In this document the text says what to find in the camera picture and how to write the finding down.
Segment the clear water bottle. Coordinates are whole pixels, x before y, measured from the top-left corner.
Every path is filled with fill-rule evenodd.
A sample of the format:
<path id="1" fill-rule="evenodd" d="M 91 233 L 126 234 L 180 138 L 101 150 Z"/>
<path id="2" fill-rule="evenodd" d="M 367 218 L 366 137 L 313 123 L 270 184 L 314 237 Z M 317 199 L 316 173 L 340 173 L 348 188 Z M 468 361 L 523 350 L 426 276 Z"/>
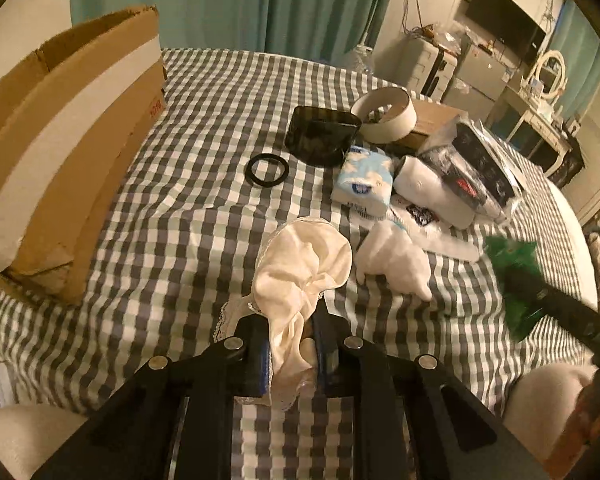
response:
<path id="1" fill-rule="evenodd" d="M 358 44 L 347 54 L 347 68 L 366 75 L 373 75 L 373 49 L 365 44 Z"/>

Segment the blue tissue pack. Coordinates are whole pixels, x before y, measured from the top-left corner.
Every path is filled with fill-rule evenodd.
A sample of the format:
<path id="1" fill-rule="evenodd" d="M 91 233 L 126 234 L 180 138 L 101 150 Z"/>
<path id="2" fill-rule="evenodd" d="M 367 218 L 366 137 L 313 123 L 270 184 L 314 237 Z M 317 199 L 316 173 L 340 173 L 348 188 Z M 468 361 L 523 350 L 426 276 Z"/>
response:
<path id="1" fill-rule="evenodd" d="M 389 209 L 392 189 L 392 158 L 352 145 L 335 179 L 330 198 L 366 217 L 380 219 Z"/>

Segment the green snack packet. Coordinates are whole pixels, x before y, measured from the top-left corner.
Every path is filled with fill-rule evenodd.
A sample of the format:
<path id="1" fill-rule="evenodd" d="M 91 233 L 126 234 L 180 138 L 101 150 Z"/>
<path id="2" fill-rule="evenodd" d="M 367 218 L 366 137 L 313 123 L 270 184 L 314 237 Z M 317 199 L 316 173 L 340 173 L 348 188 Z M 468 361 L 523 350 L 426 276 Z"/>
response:
<path id="1" fill-rule="evenodd" d="M 491 261 L 505 308 L 505 322 L 516 341 L 527 338 L 545 315 L 531 286 L 542 272 L 536 260 L 536 243 L 488 236 L 484 251 Z"/>

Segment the white suitcase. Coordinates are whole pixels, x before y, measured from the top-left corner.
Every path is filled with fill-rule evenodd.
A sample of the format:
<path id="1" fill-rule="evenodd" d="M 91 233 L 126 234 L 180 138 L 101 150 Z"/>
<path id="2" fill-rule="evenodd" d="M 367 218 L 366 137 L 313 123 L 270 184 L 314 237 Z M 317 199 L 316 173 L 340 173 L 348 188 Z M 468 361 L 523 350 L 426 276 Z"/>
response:
<path id="1" fill-rule="evenodd" d="M 396 69 L 396 83 L 441 101 L 457 66 L 457 56 L 422 38 L 407 39 Z"/>

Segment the checkered bed cover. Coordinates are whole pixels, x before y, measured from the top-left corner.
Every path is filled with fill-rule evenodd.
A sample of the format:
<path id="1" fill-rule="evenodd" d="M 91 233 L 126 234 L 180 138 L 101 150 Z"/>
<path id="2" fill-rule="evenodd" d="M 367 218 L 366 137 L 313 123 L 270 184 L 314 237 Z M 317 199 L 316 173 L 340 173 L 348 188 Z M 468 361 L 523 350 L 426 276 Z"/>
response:
<path id="1" fill-rule="evenodd" d="M 18 479 L 151 356 L 204 351 L 278 226 L 321 217 L 352 245 L 367 233 L 330 198 L 330 170 L 292 160 L 282 184 L 258 188 L 244 169 L 259 153 L 283 154 L 295 107 L 345 110 L 377 79 L 249 52 L 169 50 L 164 60 L 168 109 L 112 207 L 82 306 L 30 307 L 0 292 L 0 362 L 32 399 L 0 413 L 0 457 Z M 329 309 L 388 353 L 436 356 L 545 456 L 592 379 L 588 352 L 553 320 L 513 341 L 488 258 L 430 262 L 428 302 L 370 278 L 328 292 Z"/>

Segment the white plush toy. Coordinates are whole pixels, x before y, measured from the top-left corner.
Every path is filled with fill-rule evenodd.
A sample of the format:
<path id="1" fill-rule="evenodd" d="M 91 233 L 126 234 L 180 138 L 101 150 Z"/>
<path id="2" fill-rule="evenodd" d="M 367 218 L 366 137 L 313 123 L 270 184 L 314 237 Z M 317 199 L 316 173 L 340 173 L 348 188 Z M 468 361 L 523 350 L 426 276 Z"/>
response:
<path id="1" fill-rule="evenodd" d="M 354 256 L 355 277 L 383 275 L 393 292 L 430 301 L 431 268 L 428 256 L 407 232 L 390 220 L 376 222 Z"/>

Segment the black glossy tray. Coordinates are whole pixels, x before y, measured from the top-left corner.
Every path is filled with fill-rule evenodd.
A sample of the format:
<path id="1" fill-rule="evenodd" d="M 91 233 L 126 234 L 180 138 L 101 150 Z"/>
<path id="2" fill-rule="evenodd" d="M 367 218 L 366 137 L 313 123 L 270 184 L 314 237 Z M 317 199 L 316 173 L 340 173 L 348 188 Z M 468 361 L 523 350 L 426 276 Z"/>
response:
<path id="1" fill-rule="evenodd" d="M 287 151 L 307 165 L 338 167 L 362 125 L 343 110 L 296 106 L 285 136 Z"/>

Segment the cardboard box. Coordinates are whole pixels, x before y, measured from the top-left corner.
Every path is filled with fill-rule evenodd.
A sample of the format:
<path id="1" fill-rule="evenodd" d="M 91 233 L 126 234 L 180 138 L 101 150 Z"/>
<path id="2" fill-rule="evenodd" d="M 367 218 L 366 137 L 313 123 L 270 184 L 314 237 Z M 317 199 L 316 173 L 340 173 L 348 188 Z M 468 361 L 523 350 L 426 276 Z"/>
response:
<path id="1" fill-rule="evenodd" d="M 45 41 L 0 80 L 0 286 L 84 295 L 122 179 L 164 111 L 154 6 Z"/>

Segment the round vanity mirror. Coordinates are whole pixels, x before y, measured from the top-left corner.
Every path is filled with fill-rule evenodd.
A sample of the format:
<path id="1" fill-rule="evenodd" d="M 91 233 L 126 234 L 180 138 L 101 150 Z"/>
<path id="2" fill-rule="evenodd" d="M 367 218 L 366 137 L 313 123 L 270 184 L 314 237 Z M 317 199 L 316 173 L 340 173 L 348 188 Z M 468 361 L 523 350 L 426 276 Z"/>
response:
<path id="1" fill-rule="evenodd" d="M 567 66 L 562 52 L 547 50 L 540 55 L 526 78 L 532 96 L 554 103 L 566 90 Z"/>

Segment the sticker sachet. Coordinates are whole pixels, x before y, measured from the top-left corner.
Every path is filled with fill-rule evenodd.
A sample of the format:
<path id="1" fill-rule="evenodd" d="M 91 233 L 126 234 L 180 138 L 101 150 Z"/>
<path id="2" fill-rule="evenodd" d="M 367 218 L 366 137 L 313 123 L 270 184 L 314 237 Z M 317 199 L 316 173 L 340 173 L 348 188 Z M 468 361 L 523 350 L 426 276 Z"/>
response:
<path id="1" fill-rule="evenodd" d="M 427 208 L 422 208 L 415 204 L 407 204 L 405 209 L 419 226 L 429 226 L 439 221 L 437 215 Z"/>

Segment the white cream cloth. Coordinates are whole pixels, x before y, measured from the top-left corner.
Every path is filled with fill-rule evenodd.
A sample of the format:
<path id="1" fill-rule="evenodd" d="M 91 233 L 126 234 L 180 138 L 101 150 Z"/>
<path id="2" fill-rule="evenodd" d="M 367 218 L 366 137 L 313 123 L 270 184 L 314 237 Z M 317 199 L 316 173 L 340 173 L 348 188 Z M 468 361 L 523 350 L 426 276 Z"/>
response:
<path id="1" fill-rule="evenodd" d="M 320 217 L 291 220 L 268 234 L 258 253 L 250 293 L 227 301 L 213 339 L 234 335 L 239 320 L 260 314 L 268 320 L 265 393 L 241 396 L 241 404 L 288 410 L 298 396 L 315 390 L 317 348 L 306 334 L 309 319 L 326 290 L 347 283 L 350 242 Z"/>

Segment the black white device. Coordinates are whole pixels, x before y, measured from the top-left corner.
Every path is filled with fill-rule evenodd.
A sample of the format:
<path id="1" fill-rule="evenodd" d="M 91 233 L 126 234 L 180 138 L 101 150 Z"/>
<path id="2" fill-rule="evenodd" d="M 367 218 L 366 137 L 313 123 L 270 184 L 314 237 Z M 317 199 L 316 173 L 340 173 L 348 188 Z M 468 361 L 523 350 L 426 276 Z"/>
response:
<path id="1" fill-rule="evenodd" d="M 496 223 L 508 221 L 524 197 L 514 162 L 481 122 L 451 119 L 417 157 L 476 214 Z"/>

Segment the wall television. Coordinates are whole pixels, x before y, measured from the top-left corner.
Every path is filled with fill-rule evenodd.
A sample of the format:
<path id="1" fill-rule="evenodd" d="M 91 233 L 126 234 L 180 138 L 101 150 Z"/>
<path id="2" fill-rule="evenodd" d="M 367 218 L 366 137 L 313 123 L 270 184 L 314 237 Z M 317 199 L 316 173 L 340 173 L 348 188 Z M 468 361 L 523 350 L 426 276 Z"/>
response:
<path id="1" fill-rule="evenodd" d="M 545 32 L 513 0 L 470 0 L 465 15 L 522 62 L 531 64 L 538 55 Z"/>

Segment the wooden box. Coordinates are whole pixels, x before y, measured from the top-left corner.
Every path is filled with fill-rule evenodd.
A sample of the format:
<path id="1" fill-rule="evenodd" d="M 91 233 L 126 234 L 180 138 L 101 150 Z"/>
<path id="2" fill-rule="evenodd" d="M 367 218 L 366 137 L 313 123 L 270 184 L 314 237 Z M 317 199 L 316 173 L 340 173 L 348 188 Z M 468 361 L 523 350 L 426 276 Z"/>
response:
<path id="1" fill-rule="evenodd" d="M 414 100 L 413 104 L 417 116 L 415 127 L 411 133 L 398 141 L 398 144 L 404 148 L 418 150 L 430 136 L 452 119 L 468 117 L 466 110 L 459 110 L 438 102 Z"/>

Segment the clear plastic comb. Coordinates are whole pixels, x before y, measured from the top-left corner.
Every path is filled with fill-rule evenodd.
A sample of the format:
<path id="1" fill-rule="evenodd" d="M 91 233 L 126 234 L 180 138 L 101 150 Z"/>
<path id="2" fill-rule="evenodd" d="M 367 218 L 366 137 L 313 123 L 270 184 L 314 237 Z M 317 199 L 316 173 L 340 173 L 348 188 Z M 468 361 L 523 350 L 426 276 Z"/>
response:
<path id="1" fill-rule="evenodd" d="M 400 224 L 411 237 L 412 241 L 425 252 L 460 261 L 476 262 L 481 256 L 481 250 L 474 244 L 460 240 L 440 229 L 436 224 L 420 226 L 412 215 L 396 207 L 391 207 L 393 221 Z"/>

